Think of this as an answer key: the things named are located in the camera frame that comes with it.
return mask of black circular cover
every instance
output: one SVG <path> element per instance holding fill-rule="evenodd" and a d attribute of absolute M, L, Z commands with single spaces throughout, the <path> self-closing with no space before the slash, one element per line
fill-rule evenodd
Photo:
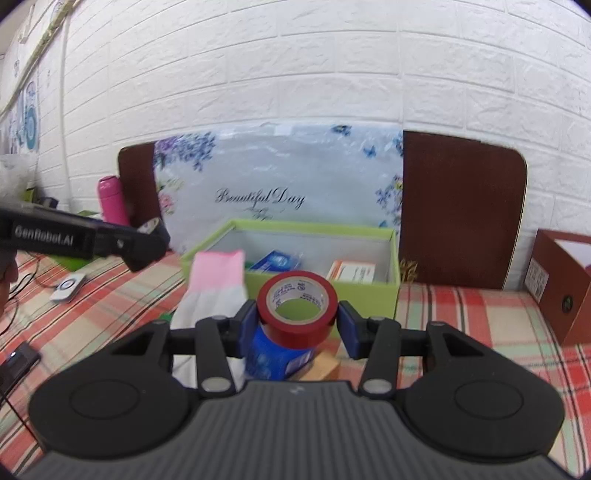
<path fill-rule="evenodd" d="M 73 365 L 33 394 L 29 414 L 48 450 L 109 459 L 170 438 L 189 412 L 184 387 L 141 357 L 97 356 Z"/>
<path fill-rule="evenodd" d="M 560 396 L 509 361 L 452 360 L 417 380 L 404 410 L 418 434 L 471 459 L 516 459 L 550 450 L 563 421 Z"/>

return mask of gray ribbed surface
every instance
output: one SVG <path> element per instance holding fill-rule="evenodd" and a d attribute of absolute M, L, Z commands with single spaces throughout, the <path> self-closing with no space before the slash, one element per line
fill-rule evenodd
<path fill-rule="evenodd" d="M 415 439 L 387 403 L 344 382 L 250 382 L 202 405 L 166 445 L 112 462 L 51 453 L 26 480 L 564 480 L 546 458 L 477 465 Z"/>

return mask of brown headboard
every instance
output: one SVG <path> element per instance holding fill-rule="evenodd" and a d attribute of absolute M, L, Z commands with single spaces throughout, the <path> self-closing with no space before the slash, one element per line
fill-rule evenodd
<path fill-rule="evenodd" d="M 153 152 L 153 142 L 119 152 L 134 226 L 160 216 Z M 527 167 L 515 150 L 405 131 L 400 258 L 416 273 L 407 280 L 502 288 L 526 183 Z"/>

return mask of red plaid fabric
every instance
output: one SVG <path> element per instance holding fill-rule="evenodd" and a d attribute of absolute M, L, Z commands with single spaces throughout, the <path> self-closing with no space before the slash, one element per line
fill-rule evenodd
<path fill-rule="evenodd" d="M 22 260 L 21 275 L 35 267 L 35 261 L 26 255 Z M 45 284 L 54 284 L 67 274 L 49 259 L 42 261 L 40 271 L 38 278 Z M 21 304 L 14 325 L 0 337 L 0 361 L 24 340 L 43 356 L 41 365 L 10 396 L 25 418 L 31 393 L 48 376 L 162 312 L 173 310 L 185 292 L 174 255 L 138 274 L 113 259 L 97 260 L 85 271 L 90 281 L 70 304 L 53 304 L 48 300 L 51 291 L 38 284 L 26 288 L 19 295 Z M 0 330 L 11 317 L 11 308 L 0 321 Z M 552 384 L 563 398 L 566 419 L 550 456 L 572 475 L 579 476 L 591 468 L 591 345 L 558 347 L 529 294 L 403 285 L 396 319 L 412 329 L 424 329 L 432 320 L 447 322 Z M 349 359 L 338 339 L 327 340 L 322 348 L 341 360 L 339 378 L 350 380 L 356 387 L 363 362 Z M 420 360 L 405 358 L 398 385 L 406 387 L 420 375 Z M 40 455 L 34 439 L 3 406 L 0 461 L 19 473 Z"/>

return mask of barcode label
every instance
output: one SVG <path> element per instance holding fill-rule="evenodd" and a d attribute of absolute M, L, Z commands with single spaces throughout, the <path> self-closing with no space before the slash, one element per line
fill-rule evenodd
<path fill-rule="evenodd" d="M 544 289 L 548 283 L 548 276 L 548 272 L 542 268 L 542 265 L 532 258 L 530 267 L 527 269 L 527 274 L 525 275 L 525 286 L 537 303 L 540 303 L 544 294 Z"/>

